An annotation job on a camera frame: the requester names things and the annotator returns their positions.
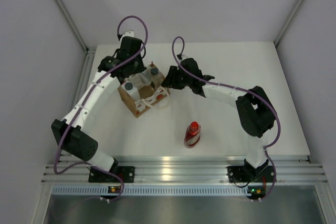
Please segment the burlap watermelon canvas bag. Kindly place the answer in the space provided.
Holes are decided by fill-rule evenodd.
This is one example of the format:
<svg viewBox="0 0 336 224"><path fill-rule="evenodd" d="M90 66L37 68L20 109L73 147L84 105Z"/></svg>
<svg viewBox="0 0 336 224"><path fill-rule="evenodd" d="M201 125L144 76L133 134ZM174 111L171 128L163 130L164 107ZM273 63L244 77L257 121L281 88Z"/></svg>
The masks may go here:
<svg viewBox="0 0 336 224"><path fill-rule="evenodd" d="M153 67L157 67L154 63L150 63L146 66L146 70L150 72L150 69ZM138 118L143 113L145 113L149 109L166 109L171 104L170 91L168 88L164 88L160 86L157 90L155 90L152 85L145 86L139 90L141 100L134 101L122 88L122 85L129 81L133 75L126 78L121 86L118 88L118 93L120 95L121 100L127 106L127 108L132 112L132 114Z"/></svg>

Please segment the clear plastic tube pack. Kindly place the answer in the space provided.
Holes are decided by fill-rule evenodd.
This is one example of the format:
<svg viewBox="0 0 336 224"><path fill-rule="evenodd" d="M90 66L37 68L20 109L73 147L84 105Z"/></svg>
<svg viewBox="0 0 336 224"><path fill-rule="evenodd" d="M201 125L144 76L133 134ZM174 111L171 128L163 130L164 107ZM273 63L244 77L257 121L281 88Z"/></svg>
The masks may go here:
<svg viewBox="0 0 336 224"><path fill-rule="evenodd" d="M135 86L138 90L142 89L145 86L149 86L151 84L151 75L148 70L134 74L130 78L130 82Z"/></svg>

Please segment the red shampoo bottle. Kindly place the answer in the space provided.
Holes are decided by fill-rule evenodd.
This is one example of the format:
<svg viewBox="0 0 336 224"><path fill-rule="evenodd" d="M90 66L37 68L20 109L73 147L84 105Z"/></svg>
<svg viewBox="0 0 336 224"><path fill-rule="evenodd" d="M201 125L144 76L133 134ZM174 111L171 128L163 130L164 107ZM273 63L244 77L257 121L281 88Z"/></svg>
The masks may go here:
<svg viewBox="0 0 336 224"><path fill-rule="evenodd" d="M192 122L186 129L184 137L184 145L187 148L194 147L201 138L201 126L196 122Z"/></svg>

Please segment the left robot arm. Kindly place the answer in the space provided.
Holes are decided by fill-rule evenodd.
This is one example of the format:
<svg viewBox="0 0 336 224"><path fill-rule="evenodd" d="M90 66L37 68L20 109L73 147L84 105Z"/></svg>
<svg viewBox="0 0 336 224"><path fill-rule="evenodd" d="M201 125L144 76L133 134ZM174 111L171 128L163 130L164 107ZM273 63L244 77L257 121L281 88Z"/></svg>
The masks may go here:
<svg viewBox="0 0 336 224"><path fill-rule="evenodd" d="M115 90L129 76L145 70L140 49L142 40L133 32L121 35L120 47L112 56L103 58L92 82L74 108L62 119L51 125L58 144L58 151L66 151L100 171L108 182L118 178L118 162L106 154L98 142L89 136L89 131L101 109Z"/></svg>

